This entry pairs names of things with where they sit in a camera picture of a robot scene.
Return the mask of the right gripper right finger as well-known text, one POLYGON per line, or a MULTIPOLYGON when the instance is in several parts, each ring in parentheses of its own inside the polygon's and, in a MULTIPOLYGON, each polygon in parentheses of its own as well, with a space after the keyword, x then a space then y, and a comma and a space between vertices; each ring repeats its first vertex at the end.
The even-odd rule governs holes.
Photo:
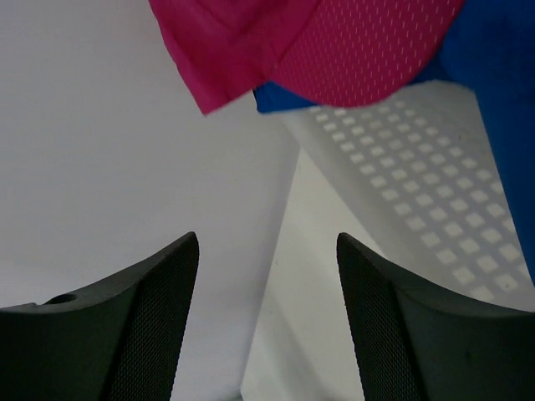
POLYGON ((346 233, 336 251, 365 399, 533 399, 531 312, 441 287, 346 233))

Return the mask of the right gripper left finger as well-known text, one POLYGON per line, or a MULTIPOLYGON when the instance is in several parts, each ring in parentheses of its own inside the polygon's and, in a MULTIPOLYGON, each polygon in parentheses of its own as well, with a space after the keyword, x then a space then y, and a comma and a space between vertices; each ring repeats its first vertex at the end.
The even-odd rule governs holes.
POLYGON ((3 308, 2 399, 170 399, 198 266, 187 233, 86 287, 3 308))

